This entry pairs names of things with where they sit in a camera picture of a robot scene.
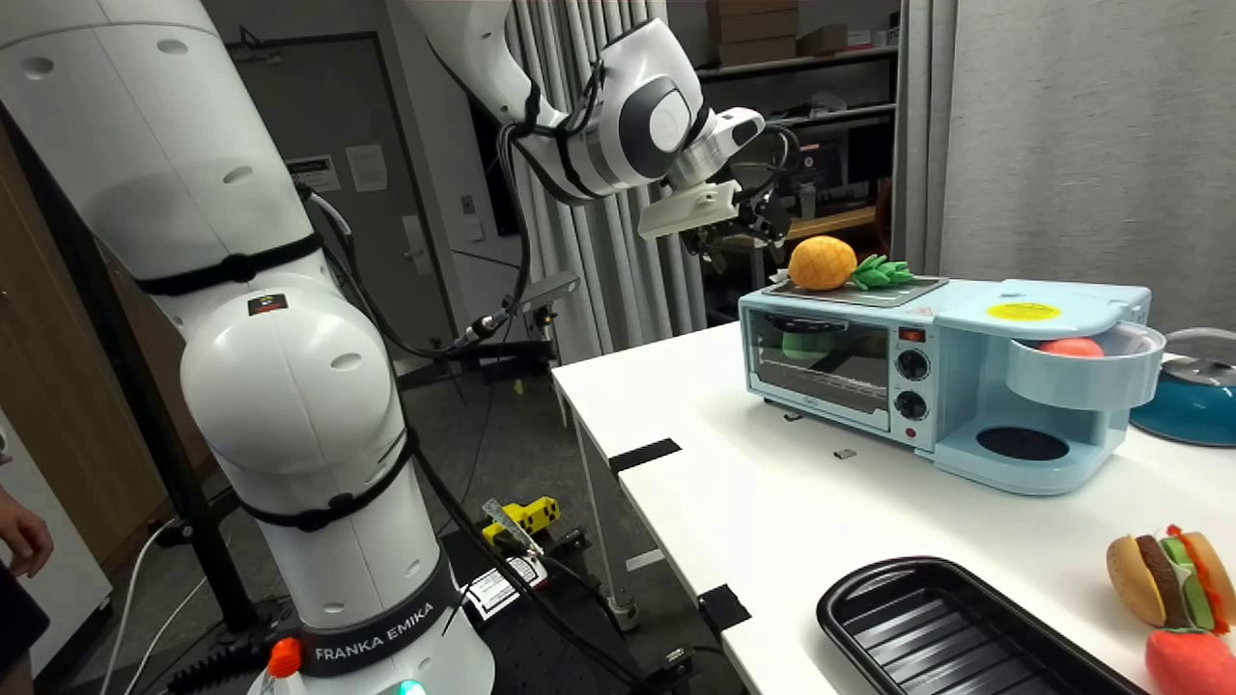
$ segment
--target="wall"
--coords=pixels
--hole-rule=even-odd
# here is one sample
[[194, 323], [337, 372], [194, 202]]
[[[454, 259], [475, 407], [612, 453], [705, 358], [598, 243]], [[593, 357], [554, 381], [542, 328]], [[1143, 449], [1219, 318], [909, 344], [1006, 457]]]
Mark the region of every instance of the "wall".
[[[493, 236], [467, 98], [400, 7], [386, 0], [207, 0], [204, 7], [225, 41], [234, 41], [238, 22], [260, 38], [379, 34], [453, 322], [489, 314], [508, 292], [518, 243]], [[376, 292], [400, 290], [400, 280], [366, 282]]]

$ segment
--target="cable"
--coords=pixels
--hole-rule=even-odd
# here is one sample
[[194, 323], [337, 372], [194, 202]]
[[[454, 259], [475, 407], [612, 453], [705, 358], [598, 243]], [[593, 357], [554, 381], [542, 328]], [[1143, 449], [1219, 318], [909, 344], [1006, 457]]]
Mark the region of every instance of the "cable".
[[166, 520], [144, 541], [137, 559], [135, 559], [132, 570], [128, 570], [123, 605], [118, 605], [118, 624], [115, 624], [113, 658], [109, 658], [109, 666], [103, 666], [100, 695], [109, 695], [109, 688], [113, 688], [113, 672], [115, 672], [115, 660], [118, 660], [123, 630], [128, 630], [128, 612], [132, 612], [132, 600], [135, 600], [135, 587], [137, 587], [145, 551], [153, 547], [159, 532], [166, 532], [175, 520], [179, 520], [179, 519], [166, 519]]
[[506, 314], [512, 318], [518, 307], [520, 307], [525, 292], [529, 292], [531, 240], [529, 240], [525, 206], [518, 202], [518, 191], [512, 191], [512, 164], [508, 164], [512, 144], [508, 144], [508, 128], [498, 130], [493, 153], [498, 153], [498, 169], [500, 169], [500, 182], [506, 182], [506, 202], [508, 202], [508, 207], [512, 207], [512, 232], [518, 232], [518, 250], [520, 250], [520, 264], [518, 264], [518, 276], [512, 276], [512, 292], [506, 296]]
[[135, 668], [135, 677], [128, 679], [123, 695], [135, 695], [151, 658], [153, 658], [153, 646], [162, 640], [162, 632], [184, 614], [184, 605], [204, 590], [204, 577], [194, 585], [194, 590], [162, 619], [162, 624], [153, 630], [151, 646], [144, 649], [144, 660]]
[[464, 471], [464, 489], [460, 498], [467, 501], [469, 498], [469, 483], [475, 483], [475, 471], [480, 471], [480, 457], [489, 440], [489, 413], [493, 413], [493, 381], [488, 381], [488, 410], [480, 417], [480, 433], [475, 433], [475, 449], [469, 449], [469, 469]]
[[432, 471], [428, 457], [422, 453], [422, 443], [412, 440], [412, 460], [426, 476], [426, 483], [432, 487], [432, 496], [440, 498], [440, 506], [446, 509], [446, 519], [460, 527], [460, 532], [489, 559], [489, 568], [529, 601], [542, 612], [542, 619], [561, 630], [583, 658], [591, 658], [598, 668], [605, 668], [612, 679], [623, 679], [624, 688], [636, 688], [642, 677], [633, 668], [624, 668], [612, 654], [605, 654], [601, 646], [585, 640], [575, 624], [569, 624], [554, 605], [531, 590], [469, 527], [467, 509], [460, 506], [460, 498], [453, 498], [453, 489], [440, 483], [440, 476]]
[[314, 191], [306, 191], [306, 202], [309, 202], [314, 207], [321, 207], [321, 218], [329, 220], [329, 232], [333, 232], [337, 243], [345, 246], [345, 264], [333, 255], [333, 246], [324, 246], [324, 255], [333, 259], [333, 271], [338, 276], [338, 282], [351, 286], [356, 307], [376, 322], [376, 328], [383, 331], [386, 346], [396, 346], [396, 350], [415, 357], [415, 358], [437, 358], [437, 350], [400, 344], [400, 337], [391, 328], [386, 314], [379, 309], [379, 301], [376, 301], [369, 290], [364, 286], [359, 264], [356, 264], [356, 236], [351, 236], [346, 218], [345, 218], [333, 202], [324, 202], [321, 193], [314, 193]]

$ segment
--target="white table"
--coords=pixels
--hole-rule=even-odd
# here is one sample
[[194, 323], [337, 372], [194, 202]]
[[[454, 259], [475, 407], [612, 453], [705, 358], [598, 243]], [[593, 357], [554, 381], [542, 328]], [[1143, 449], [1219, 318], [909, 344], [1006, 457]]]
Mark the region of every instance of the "white table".
[[1126, 433], [1077, 496], [1010, 498], [933, 471], [905, 449], [782, 417], [744, 389], [737, 323], [554, 372], [575, 410], [598, 498], [605, 587], [623, 595], [598, 460], [677, 440], [678, 453], [616, 471], [690, 595], [731, 587], [748, 612], [721, 646], [754, 690], [849, 690], [813, 624], [817, 595], [887, 558], [947, 558], [1037, 614], [1134, 684], [1143, 637], [1103, 577], [1103, 547], [1171, 520], [1206, 528], [1236, 565], [1236, 457]]

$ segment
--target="hand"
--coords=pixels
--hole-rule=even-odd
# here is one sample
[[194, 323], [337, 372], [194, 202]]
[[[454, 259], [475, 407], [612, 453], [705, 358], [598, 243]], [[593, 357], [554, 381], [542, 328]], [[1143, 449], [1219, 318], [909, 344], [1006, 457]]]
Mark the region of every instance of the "hand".
[[11, 551], [11, 577], [38, 577], [55, 547], [47, 520], [32, 515], [24, 501], [15, 501], [9, 489], [0, 489], [0, 541]]

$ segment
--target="black cable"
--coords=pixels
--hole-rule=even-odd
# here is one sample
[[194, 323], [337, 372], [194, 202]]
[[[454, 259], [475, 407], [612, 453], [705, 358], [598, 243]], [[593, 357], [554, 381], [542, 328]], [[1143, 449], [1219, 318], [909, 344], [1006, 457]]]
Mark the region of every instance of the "black cable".
[[432, 496], [440, 498], [440, 506], [446, 509], [446, 519], [460, 527], [460, 532], [489, 559], [489, 568], [529, 601], [542, 612], [542, 619], [561, 630], [583, 658], [591, 658], [598, 668], [605, 668], [612, 679], [623, 679], [624, 688], [636, 688], [642, 677], [633, 668], [624, 668], [612, 654], [605, 654], [601, 646], [585, 640], [575, 624], [569, 624], [554, 605], [531, 590], [525, 585], [525, 577], [518, 577], [488, 541], [484, 532], [469, 527], [467, 509], [460, 506], [460, 498], [453, 498], [453, 489], [440, 483], [440, 476], [432, 471], [428, 457], [415, 443], [415, 433], [410, 428], [412, 443], [412, 462], [422, 469], [426, 483], [432, 487]]
[[337, 214], [318, 191], [301, 187], [301, 196], [314, 202], [324, 218], [324, 229], [337, 236], [337, 246], [345, 250], [345, 264], [337, 259], [337, 250], [324, 243], [324, 259], [333, 264], [333, 271], [338, 276], [338, 282], [351, 286], [356, 307], [376, 322], [376, 328], [383, 331], [386, 346], [396, 346], [405, 357], [415, 358], [437, 358], [437, 350], [428, 346], [410, 346], [386, 322], [386, 314], [379, 309], [379, 301], [369, 296], [369, 290], [364, 286], [359, 276], [359, 259], [356, 259], [356, 240], [351, 229], [345, 229], [345, 214]]
[[518, 236], [518, 276], [512, 276], [512, 292], [506, 296], [506, 314], [512, 318], [529, 292], [529, 271], [531, 271], [531, 240], [529, 240], [529, 218], [525, 218], [525, 206], [518, 202], [518, 187], [512, 187], [512, 139], [508, 139], [508, 128], [498, 130], [493, 139], [493, 153], [498, 153], [498, 169], [500, 169], [500, 182], [506, 182], [506, 202], [512, 207], [512, 236]]
[[475, 471], [480, 471], [480, 457], [489, 440], [489, 417], [493, 417], [493, 381], [488, 381], [488, 410], [480, 417], [480, 433], [475, 433], [475, 449], [469, 449], [469, 469], [464, 471], [464, 489], [460, 498], [467, 501], [469, 498], [469, 483], [475, 483]]

